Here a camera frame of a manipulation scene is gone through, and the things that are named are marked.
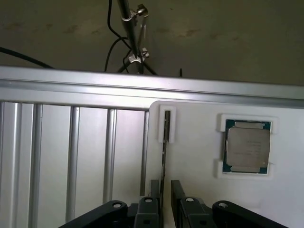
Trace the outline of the metal tripod stand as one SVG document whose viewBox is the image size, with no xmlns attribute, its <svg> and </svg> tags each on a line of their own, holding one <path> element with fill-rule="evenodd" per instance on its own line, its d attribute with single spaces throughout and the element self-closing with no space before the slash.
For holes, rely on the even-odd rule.
<svg viewBox="0 0 304 228">
<path fill-rule="evenodd" d="M 123 65 L 117 70 L 118 73 L 127 71 L 127 67 L 135 64 L 138 74 L 143 75 L 148 70 L 152 75 L 157 73 L 145 62 L 149 58 L 147 48 L 143 47 L 146 35 L 146 21 L 149 16 L 148 9 L 143 5 L 138 5 L 136 10 L 129 7 L 128 0 L 118 0 L 121 12 L 122 25 L 125 29 L 130 53 L 123 59 Z"/>
</svg>

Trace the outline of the CPU with silver lid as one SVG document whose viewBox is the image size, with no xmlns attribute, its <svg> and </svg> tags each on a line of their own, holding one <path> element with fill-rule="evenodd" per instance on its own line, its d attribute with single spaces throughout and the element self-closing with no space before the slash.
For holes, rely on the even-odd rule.
<svg viewBox="0 0 304 228">
<path fill-rule="evenodd" d="M 271 141 L 271 122 L 225 121 L 224 173 L 267 174 Z"/>
</svg>

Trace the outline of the white parts rack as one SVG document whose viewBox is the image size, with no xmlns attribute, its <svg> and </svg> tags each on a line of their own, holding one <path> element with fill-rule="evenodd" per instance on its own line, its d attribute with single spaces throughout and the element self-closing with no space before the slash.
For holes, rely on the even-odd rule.
<svg viewBox="0 0 304 228">
<path fill-rule="evenodd" d="M 304 109 L 221 103 L 150 107 L 146 179 L 179 180 L 208 206 L 227 200 L 289 228 L 304 228 Z M 224 173 L 225 121 L 271 122 L 267 174 Z"/>
</svg>

